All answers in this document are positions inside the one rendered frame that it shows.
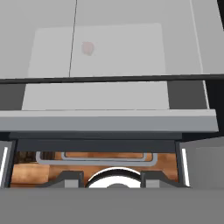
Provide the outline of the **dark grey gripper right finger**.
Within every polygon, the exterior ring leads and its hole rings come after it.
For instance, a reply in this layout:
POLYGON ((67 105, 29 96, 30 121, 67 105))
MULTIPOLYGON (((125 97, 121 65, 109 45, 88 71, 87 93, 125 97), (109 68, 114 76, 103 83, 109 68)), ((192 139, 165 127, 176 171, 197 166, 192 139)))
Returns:
POLYGON ((168 179, 162 171, 142 171, 142 188, 186 188, 186 185, 168 179))

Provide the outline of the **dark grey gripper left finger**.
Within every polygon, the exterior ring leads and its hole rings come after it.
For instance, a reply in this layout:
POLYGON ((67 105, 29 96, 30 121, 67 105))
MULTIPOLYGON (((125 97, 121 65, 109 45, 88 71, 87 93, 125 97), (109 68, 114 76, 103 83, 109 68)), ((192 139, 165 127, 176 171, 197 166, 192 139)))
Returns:
POLYGON ((42 185, 41 188, 83 188, 83 171, 62 171, 56 179, 52 179, 42 185))

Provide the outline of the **white and black round thing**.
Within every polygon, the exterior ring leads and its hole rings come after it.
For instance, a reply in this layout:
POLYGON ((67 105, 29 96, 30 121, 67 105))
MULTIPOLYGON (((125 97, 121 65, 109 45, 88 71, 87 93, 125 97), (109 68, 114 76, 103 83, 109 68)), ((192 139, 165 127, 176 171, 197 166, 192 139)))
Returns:
POLYGON ((125 167, 109 167, 95 173, 86 183, 86 188, 109 188, 124 186, 140 188, 141 175, 138 171, 125 167))

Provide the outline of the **grey panel with white strip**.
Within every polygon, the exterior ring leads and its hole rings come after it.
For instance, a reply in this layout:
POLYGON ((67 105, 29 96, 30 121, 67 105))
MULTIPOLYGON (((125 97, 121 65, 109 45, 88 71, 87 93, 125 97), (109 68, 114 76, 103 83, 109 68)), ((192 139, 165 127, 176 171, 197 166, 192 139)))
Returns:
POLYGON ((224 136, 178 143, 179 176, 192 189, 224 189, 224 136))
POLYGON ((0 141, 0 188, 11 186, 11 175, 16 154, 17 142, 0 141))

